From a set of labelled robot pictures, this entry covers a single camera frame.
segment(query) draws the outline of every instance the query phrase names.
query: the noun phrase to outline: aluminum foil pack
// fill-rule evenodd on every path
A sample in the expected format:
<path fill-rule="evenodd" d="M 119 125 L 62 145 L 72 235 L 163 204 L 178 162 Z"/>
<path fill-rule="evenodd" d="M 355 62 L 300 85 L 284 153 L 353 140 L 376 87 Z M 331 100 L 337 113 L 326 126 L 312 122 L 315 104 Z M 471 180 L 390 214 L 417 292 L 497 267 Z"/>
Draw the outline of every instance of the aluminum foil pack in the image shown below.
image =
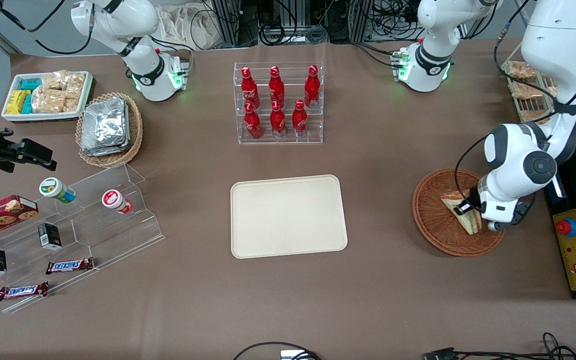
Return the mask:
<path fill-rule="evenodd" d="M 81 151 L 89 157 L 123 153 L 130 148 L 128 103 L 112 97 L 84 110 Z"/>

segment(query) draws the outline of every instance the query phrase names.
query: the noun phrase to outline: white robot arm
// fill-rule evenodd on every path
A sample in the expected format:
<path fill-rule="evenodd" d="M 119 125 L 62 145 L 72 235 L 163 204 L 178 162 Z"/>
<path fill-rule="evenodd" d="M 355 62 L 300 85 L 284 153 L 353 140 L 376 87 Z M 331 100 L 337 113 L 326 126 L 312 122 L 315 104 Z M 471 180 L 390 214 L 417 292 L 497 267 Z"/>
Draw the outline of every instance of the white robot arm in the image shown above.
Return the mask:
<path fill-rule="evenodd" d="M 146 99 L 163 101 L 182 88 L 179 57 L 157 53 L 148 39 L 159 23 L 148 0 L 84 0 L 72 5 L 70 16 L 80 33 L 91 32 L 122 57 Z"/>
<path fill-rule="evenodd" d="M 423 42 L 395 53 L 397 79 L 410 89 L 430 92 L 446 79 L 450 60 L 459 44 L 459 25 L 487 16 L 503 0 L 421 0 L 418 23 L 428 32 Z"/>
<path fill-rule="evenodd" d="M 557 113 L 542 124 L 503 123 L 487 135 L 484 154 L 492 171 L 455 210 L 463 213 L 479 207 L 490 230 L 518 223 L 528 210 L 519 198 L 550 183 L 557 165 L 575 150 L 576 1 L 538 0 L 521 54 L 533 68 L 557 81 Z"/>

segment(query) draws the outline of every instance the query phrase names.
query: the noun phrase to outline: red switch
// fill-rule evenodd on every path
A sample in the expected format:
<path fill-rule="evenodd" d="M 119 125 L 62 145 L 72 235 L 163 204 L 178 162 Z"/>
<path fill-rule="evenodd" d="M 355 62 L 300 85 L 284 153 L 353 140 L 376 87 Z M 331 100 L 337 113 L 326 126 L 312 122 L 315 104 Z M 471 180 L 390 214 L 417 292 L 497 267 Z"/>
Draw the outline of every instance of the red switch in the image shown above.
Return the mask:
<path fill-rule="evenodd" d="M 555 224 L 555 229 L 559 234 L 571 238 L 576 235 L 576 222 L 571 218 L 560 219 Z"/>

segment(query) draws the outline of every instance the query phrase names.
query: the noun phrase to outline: yellow control box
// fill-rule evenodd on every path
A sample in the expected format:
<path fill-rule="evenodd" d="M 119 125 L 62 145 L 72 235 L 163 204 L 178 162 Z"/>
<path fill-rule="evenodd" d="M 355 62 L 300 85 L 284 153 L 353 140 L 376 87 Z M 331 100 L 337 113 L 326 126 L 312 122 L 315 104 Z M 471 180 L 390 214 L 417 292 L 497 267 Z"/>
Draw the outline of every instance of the yellow control box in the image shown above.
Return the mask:
<path fill-rule="evenodd" d="M 576 209 L 552 217 L 570 289 L 576 291 Z"/>

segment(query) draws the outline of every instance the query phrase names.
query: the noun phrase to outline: red bottle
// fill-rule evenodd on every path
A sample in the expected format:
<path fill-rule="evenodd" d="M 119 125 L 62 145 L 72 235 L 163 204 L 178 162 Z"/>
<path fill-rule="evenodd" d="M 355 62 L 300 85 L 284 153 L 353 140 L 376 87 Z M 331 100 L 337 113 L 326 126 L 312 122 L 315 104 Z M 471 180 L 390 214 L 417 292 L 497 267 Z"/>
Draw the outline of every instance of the red bottle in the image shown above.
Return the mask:
<path fill-rule="evenodd" d="M 255 112 L 255 109 L 253 109 L 253 104 L 247 102 L 244 105 L 244 110 L 246 110 L 244 122 L 246 123 L 246 129 L 248 130 L 248 133 L 252 139 L 261 139 L 264 133 L 261 129 L 259 115 Z"/>
<path fill-rule="evenodd" d="M 319 69 L 317 65 L 311 64 L 308 68 L 308 79 L 306 79 L 306 96 L 304 97 L 306 107 L 310 109 L 316 108 L 320 105 L 320 77 L 318 76 Z"/>
<path fill-rule="evenodd" d="M 272 105 L 272 112 L 270 112 L 272 136 L 281 139 L 286 136 L 286 116 L 279 105 L 279 101 L 274 100 L 270 104 Z"/>
<path fill-rule="evenodd" d="M 268 82 L 270 89 L 270 101 L 278 101 L 280 109 L 284 108 L 284 80 L 279 76 L 279 68 L 273 66 L 270 68 L 270 81 Z"/>
<path fill-rule="evenodd" d="M 292 112 L 292 129 L 295 137 L 302 138 L 306 136 L 308 133 L 308 130 L 306 130 L 307 119 L 308 114 L 304 110 L 304 100 L 300 98 L 294 102 L 294 111 Z"/>
<path fill-rule="evenodd" d="M 254 109 L 259 109 L 261 101 L 259 100 L 259 92 L 257 91 L 257 84 L 255 80 L 250 75 L 250 69 L 245 67 L 241 69 L 241 76 L 243 80 L 241 82 L 241 91 L 244 93 L 244 99 L 247 103 L 251 103 Z"/>

